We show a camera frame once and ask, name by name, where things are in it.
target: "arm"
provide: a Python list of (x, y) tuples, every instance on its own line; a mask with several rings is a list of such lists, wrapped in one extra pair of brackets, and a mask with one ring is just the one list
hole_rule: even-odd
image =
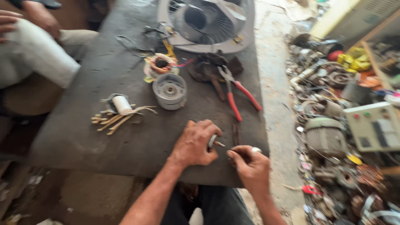
[(244, 187), (253, 196), (264, 225), (286, 225), (274, 206), (269, 191), (270, 160), (251, 146), (236, 146), (227, 155), (236, 167)]
[(58, 9), (61, 7), (61, 4), (59, 2), (56, 2), (55, 0), (53, 1), (42, 1), (42, 0), (8, 0), (11, 4), (13, 4), (15, 7), (18, 9), (22, 9), (22, 2), (23, 1), (34, 1), (34, 2), (40, 2), (45, 5), (46, 8), (48, 9)]
[(42, 3), (26, 0), (22, 1), (22, 8), (29, 14), (32, 23), (47, 31), (54, 39), (60, 38), (58, 21)]
[(191, 165), (209, 165), (218, 158), (215, 149), (207, 152), (207, 143), (213, 134), (221, 136), (221, 130), (210, 120), (189, 121), (164, 167), (128, 210), (120, 225), (160, 224), (183, 170)]

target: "red wire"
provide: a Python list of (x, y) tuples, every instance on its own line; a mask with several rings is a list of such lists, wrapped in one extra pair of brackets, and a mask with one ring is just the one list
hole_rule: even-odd
[(192, 58), (189, 59), (188, 61), (186, 61), (185, 63), (181, 64), (181, 65), (177, 65), (176, 63), (173, 63), (172, 65), (175, 65), (175, 66), (177, 66), (177, 67), (184, 67), (184, 66), (186, 66), (187, 64), (189, 64), (189, 63), (191, 63), (191, 62), (193, 62), (193, 59), (192, 59)]

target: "floor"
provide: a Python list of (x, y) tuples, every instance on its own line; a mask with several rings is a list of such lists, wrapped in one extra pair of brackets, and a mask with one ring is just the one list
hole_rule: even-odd
[[(305, 225), (302, 193), (282, 186), (302, 184), (297, 174), (293, 120), (287, 108), (290, 99), (285, 75), (285, 35), (290, 32), (292, 22), (284, 9), (276, 6), (278, 0), (256, 0), (255, 3), (254, 30), (272, 161), (271, 191), (288, 225)], [(142, 180), (135, 177), (50, 170), (40, 184), (26, 188), (13, 204), (11, 213), (30, 215), (19, 221), (19, 225), (35, 225), (47, 218), (65, 225), (118, 224), (142, 190)], [(251, 195), (245, 189), (240, 193), (254, 223), (262, 224)], [(200, 211), (190, 222), (202, 224)]]

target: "fan guard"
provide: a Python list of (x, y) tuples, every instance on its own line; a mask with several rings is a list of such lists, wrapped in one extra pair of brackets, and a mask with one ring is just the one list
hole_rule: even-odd
[[(246, 20), (235, 18), (222, 6), (221, 0), (160, 0), (158, 20), (165, 31), (172, 28), (168, 41), (189, 52), (235, 53), (254, 40), (254, 0), (242, 0), (240, 7)], [(208, 37), (196, 31), (198, 28)]]

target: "workbench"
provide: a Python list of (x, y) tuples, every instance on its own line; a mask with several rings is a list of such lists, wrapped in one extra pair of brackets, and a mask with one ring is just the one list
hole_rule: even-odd
[[(156, 1), (119, 0), (116, 3), (76, 78), (41, 127), (27, 156), (30, 165), (154, 177), (187, 121), (210, 119), (222, 129), (223, 135), (217, 140), (226, 148), (216, 147), (217, 160), (209, 166), (187, 168), (180, 181), (242, 187), (226, 155), (234, 145), (232, 126), (237, 123), (229, 103), (218, 98), (210, 82), (196, 82), (186, 68), (182, 68), (179, 75), (188, 86), (186, 105), (175, 111), (159, 107), (152, 85), (143, 81), (143, 58), (133, 56), (117, 42), (115, 35), (124, 35), (144, 48), (151, 41), (142, 35), (142, 27), (155, 26), (156, 15)], [(180, 63), (181, 58), (196, 56), (176, 48), (174, 51)], [(244, 72), (236, 79), (262, 105), (254, 43), (236, 56), (244, 67)], [(107, 131), (98, 132), (100, 127), (91, 124), (90, 118), (105, 110), (104, 103), (99, 100), (112, 93), (127, 95), (129, 103), (136, 106), (157, 106), (154, 109), (158, 114), (142, 111), (144, 121), (139, 124), (124, 123), (110, 136)], [(258, 112), (238, 89), (233, 88), (233, 94), (243, 117), (239, 125), (241, 144), (259, 147), (268, 155), (263, 112)]]

